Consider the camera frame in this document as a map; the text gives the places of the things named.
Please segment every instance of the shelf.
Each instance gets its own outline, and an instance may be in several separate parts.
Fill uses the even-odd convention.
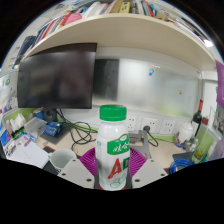
[[[25,58],[55,46],[96,42],[98,47],[128,47],[159,52],[199,70],[213,70],[210,52],[172,23],[136,14],[106,14],[73,22],[40,41]]]

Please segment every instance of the paper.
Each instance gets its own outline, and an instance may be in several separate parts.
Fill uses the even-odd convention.
[[[48,162],[48,153],[37,146],[35,143],[30,142],[26,147],[18,146],[9,160],[33,165],[43,168]]]

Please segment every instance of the plastic bottle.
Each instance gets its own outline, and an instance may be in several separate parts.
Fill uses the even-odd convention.
[[[208,161],[212,161],[215,159],[221,159],[224,157],[224,137],[220,141],[218,141],[215,149],[211,153],[211,155],[208,158]]]
[[[96,138],[96,159],[99,189],[116,191],[125,189],[130,146],[124,123],[127,109],[120,105],[100,107],[102,120]]]
[[[208,119],[203,117],[201,126],[197,134],[199,144],[191,158],[192,162],[194,162],[195,164],[203,162],[203,159],[208,153],[210,146],[214,142],[213,137],[208,133],[207,125]]]
[[[206,156],[204,157],[204,159],[201,162],[207,162],[210,161],[211,159],[211,155],[214,153],[215,147],[217,145],[217,142],[213,142],[213,144],[210,146],[208,153],[206,154]]]

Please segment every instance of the computer monitor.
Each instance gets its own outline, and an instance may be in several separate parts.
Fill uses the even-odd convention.
[[[92,108],[96,43],[53,47],[21,62],[19,108]]]

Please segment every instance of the desk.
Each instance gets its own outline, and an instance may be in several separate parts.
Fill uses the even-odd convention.
[[[75,140],[79,139],[79,136],[75,130],[73,130],[73,136],[74,136]],[[93,139],[95,139],[96,136],[97,136],[96,133],[92,134]],[[52,143],[48,143],[47,145],[44,145],[44,142],[46,142],[46,140],[39,137],[37,144],[41,148],[48,146],[48,147],[53,148],[54,150],[63,149],[63,148],[71,149],[71,146],[73,144],[70,132],[68,134],[66,134],[65,137],[60,142],[58,142],[57,145],[54,145]],[[169,168],[171,163],[174,161],[173,157],[172,157],[173,154],[186,152],[185,150],[176,147],[174,145],[174,143],[171,143],[171,142],[165,142],[165,141],[158,140],[158,143],[159,143],[158,147],[149,145],[149,147],[150,147],[149,150],[150,150],[152,159],[156,160],[161,165],[161,167],[164,169]],[[74,151],[78,156],[82,156],[88,150],[90,150],[94,147],[95,147],[95,141],[90,142],[85,145],[75,145]]]

